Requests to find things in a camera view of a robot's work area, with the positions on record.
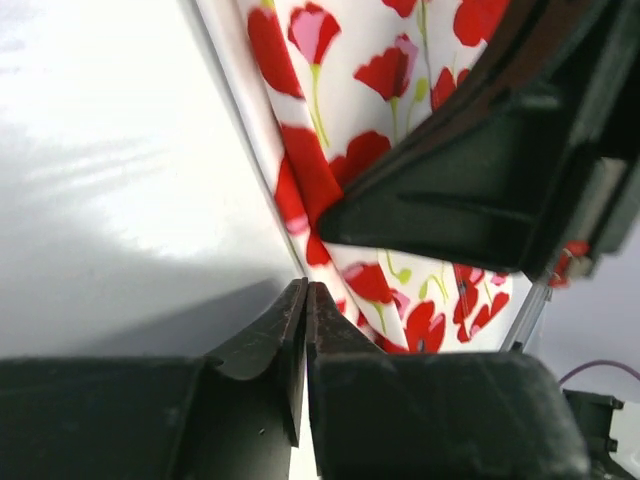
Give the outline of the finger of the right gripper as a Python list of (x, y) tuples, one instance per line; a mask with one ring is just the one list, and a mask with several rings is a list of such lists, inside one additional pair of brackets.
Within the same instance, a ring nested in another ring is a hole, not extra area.
[(528, 159), (520, 120), (499, 119), (555, 50), (562, 1), (514, 1), (456, 92), (409, 138), (348, 184), (354, 197), (402, 182), (472, 198), (538, 197), (547, 181)]
[(538, 278), (566, 226), (573, 115), (552, 94), (440, 112), (348, 183), (320, 236)]

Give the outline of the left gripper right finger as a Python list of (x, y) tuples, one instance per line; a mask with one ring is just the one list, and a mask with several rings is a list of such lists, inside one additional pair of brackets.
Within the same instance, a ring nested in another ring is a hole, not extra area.
[(537, 359), (388, 354), (325, 285), (306, 300), (309, 418), (325, 479), (585, 479), (571, 410)]

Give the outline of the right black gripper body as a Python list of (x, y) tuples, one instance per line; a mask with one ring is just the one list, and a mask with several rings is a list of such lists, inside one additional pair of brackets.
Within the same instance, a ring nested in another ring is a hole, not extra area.
[(520, 269), (590, 276), (639, 213), (639, 4), (515, 1), (509, 25), (523, 37), (513, 98), (543, 116), (524, 148), (545, 194)]

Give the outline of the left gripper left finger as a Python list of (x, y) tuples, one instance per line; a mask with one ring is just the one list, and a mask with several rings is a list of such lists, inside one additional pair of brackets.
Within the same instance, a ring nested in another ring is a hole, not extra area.
[(306, 279), (200, 356), (1, 363), (5, 479), (285, 479), (300, 440)]

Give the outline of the white red poppy skirt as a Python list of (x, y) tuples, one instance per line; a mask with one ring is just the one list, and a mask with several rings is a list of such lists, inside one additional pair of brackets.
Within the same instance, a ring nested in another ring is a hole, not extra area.
[(495, 350), (512, 279), (391, 249), (321, 241), (344, 187), (441, 107), (503, 1), (202, 1), (257, 163), (306, 274), (393, 353)]

